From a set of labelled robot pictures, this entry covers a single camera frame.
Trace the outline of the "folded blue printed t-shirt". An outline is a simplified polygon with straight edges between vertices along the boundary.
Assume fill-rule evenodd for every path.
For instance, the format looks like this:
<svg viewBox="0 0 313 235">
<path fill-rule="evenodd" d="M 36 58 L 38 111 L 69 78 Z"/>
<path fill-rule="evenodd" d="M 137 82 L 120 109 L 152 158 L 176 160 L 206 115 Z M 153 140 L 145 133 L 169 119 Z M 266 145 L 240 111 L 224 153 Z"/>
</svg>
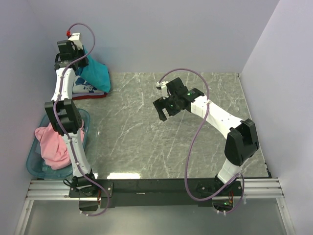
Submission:
<svg viewBox="0 0 313 235">
<path fill-rule="evenodd" d="M 81 76 L 76 76 L 73 83 L 74 94 L 100 94 L 103 91 L 95 88 L 93 85 L 84 80 Z"/>
</svg>

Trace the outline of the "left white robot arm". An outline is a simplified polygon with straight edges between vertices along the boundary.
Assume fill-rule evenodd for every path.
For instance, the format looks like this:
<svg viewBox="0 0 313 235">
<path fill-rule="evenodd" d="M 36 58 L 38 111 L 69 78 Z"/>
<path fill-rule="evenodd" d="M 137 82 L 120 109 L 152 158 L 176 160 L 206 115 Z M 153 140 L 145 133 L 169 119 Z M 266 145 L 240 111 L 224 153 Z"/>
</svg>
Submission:
<svg viewBox="0 0 313 235">
<path fill-rule="evenodd" d="M 57 76 L 56 87 L 50 102 L 45 103 L 45 111 L 54 131 L 64 140 L 72 165 L 72 190 L 79 190 L 87 197 L 97 193 L 98 185 L 81 140 L 83 126 L 81 115 L 72 100 L 72 89 L 79 68 L 88 65 L 84 47 L 71 40 L 58 41 L 59 53 L 54 69 Z"/>
</svg>

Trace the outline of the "teal t-shirt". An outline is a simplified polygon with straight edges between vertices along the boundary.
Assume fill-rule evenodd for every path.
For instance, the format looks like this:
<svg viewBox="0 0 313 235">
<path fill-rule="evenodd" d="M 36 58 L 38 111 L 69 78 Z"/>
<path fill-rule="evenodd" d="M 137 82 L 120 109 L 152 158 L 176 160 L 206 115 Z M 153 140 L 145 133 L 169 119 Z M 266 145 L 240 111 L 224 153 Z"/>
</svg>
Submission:
<svg viewBox="0 0 313 235">
<path fill-rule="evenodd" d="M 76 75 L 81 76 L 95 88 L 108 93 L 111 89 L 110 74 L 106 65 L 101 64 L 88 55 L 89 65 L 83 68 L 82 73 Z"/>
</svg>

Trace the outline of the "aluminium rail frame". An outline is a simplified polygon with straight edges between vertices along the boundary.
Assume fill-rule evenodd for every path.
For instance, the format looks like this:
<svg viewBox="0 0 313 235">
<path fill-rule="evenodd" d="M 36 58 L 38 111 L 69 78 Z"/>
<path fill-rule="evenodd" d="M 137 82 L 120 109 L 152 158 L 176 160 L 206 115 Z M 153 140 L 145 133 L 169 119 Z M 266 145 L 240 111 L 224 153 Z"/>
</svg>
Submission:
<svg viewBox="0 0 313 235">
<path fill-rule="evenodd" d="M 32 180 L 14 234 L 24 234 L 35 200 L 71 200 L 69 194 L 72 191 L 73 189 L 65 186 L 61 180 Z M 277 178 L 246 178 L 244 198 L 275 198 L 287 234 L 296 234 L 280 182 Z"/>
</svg>

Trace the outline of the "pink t-shirt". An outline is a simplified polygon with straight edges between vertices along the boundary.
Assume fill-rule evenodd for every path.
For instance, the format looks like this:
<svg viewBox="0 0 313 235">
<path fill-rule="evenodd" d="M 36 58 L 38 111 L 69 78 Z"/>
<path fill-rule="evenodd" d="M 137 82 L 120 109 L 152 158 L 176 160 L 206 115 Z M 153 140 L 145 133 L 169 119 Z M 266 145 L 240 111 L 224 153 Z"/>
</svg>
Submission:
<svg viewBox="0 0 313 235">
<path fill-rule="evenodd" d="M 71 164 L 66 143 L 62 136 L 53 130 L 51 123 L 47 127 L 38 127 L 34 134 L 40 142 L 41 157 L 48 166 L 58 170 Z"/>
</svg>

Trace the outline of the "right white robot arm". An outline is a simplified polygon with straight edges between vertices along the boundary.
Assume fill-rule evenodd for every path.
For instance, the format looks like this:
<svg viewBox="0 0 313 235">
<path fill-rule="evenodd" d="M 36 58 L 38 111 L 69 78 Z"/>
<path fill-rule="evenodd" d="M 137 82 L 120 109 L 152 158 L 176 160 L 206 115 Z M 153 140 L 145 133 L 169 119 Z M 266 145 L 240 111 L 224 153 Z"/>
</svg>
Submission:
<svg viewBox="0 0 313 235">
<path fill-rule="evenodd" d="M 259 149 L 256 125 L 251 119 L 242 120 L 228 113 L 204 95 L 200 90 L 189 90 L 178 77 L 170 82 L 156 84 L 162 92 L 162 97 L 153 102 L 159 119 L 166 121 L 168 116 L 174 116 L 182 110 L 187 110 L 208 122 L 226 139 L 224 154 L 226 160 L 217 174 L 215 191 L 226 195 L 232 189 L 229 181 L 240 172 L 248 158 Z"/>
</svg>

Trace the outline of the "folded red t-shirt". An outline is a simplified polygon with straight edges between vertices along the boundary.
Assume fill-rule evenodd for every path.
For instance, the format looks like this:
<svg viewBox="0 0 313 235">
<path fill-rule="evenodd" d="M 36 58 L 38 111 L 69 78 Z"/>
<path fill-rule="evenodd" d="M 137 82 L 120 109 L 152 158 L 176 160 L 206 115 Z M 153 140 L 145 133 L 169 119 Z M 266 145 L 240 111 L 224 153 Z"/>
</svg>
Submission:
<svg viewBox="0 0 313 235">
<path fill-rule="evenodd" d="M 81 96 L 81 97 L 72 97 L 73 100 L 82 100 L 82 99 L 96 99 L 96 98 L 104 98 L 106 95 L 100 95 L 100 96 Z"/>
</svg>

